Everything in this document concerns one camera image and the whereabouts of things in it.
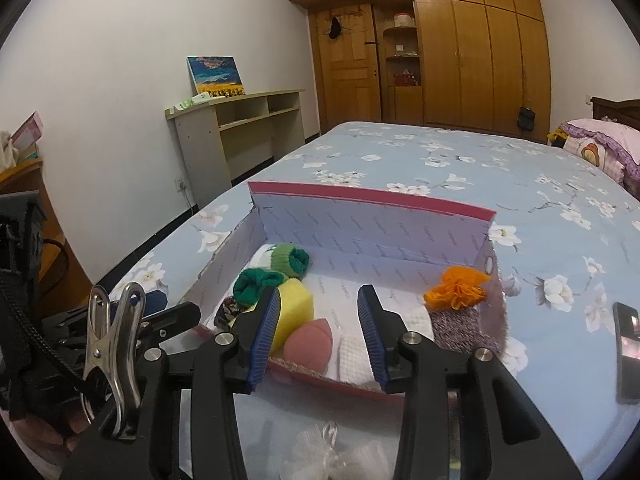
round container on shelf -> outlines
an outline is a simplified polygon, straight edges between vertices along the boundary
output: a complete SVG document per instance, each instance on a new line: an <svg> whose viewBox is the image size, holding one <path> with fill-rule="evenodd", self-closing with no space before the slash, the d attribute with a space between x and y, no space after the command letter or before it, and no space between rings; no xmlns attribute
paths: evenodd
<svg viewBox="0 0 640 480"><path fill-rule="evenodd" d="M413 27L415 25L415 20L411 17L408 12L398 12L394 15L394 26L395 27Z"/></svg>

ribbed blue pad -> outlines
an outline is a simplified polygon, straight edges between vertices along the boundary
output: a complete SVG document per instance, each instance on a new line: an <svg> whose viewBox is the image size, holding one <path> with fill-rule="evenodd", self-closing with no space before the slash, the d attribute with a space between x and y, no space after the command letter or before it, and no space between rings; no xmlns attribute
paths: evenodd
<svg viewBox="0 0 640 480"><path fill-rule="evenodd" d="M276 287L269 300L267 310L262 316L260 328L255 336L254 343L251 345L251 355L249 358L249 374L247 382L251 386L251 390L260 384L264 373L267 369L267 361L269 360L269 352L271 351L271 343L276 333L278 320L280 319L280 293Z"/></svg>
<svg viewBox="0 0 640 480"><path fill-rule="evenodd" d="M362 335L367 345L367 353L369 354L373 377L384 390L386 382L389 380L389 376L386 373L385 346L382 344L382 339L380 339L378 335L376 323L373 321L373 316L371 315L369 301L367 301L367 297L362 289L358 291L358 318L360 318Z"/></svg>

yellow sponge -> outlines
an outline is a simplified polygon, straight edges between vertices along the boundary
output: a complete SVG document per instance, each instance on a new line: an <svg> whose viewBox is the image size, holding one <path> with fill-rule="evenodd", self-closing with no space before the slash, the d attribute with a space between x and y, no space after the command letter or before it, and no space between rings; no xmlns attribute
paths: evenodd
<svg viewBox="0 0 640 480"><path fill-rule="evenodd" d="M271 343L273 354L284 346L285 341L299 327L314 320L314 297L296 278L289 278L278 286L280 293L280 318ZM255 305L246 310L249 312Z"/></svg>

wall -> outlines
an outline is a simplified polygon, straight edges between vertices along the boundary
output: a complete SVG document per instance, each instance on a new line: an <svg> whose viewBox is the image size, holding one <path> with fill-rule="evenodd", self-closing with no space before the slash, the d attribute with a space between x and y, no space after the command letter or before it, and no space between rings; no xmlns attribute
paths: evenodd
<svg viewBox="0 0 640 480"><path fill-rule="evenodd" d="M94 282L187 209L163 112L193 94L197 55L234 56L247 92L305 88L318 131L306 15L287 0L33 0L0 50L0 129L39 111L47 190Z"/></svg>
<svg viewBox="0 0 640 480"><path fill-rule="evenodd" d="M640 98L640 45L611 0L540 0L551 62L551 127L591 117L586 95Z"/></svg>

landscape painting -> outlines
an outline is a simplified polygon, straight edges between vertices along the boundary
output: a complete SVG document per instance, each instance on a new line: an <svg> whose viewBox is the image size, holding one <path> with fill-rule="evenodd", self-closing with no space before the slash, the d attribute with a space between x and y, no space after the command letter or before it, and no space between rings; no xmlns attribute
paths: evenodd
<svg viewBox="0 0 640 480"><path fill-rule="evenodd" d="M188 57L196 93L209 92L212 97L244 95L244 87L231 56Z"/></svg>

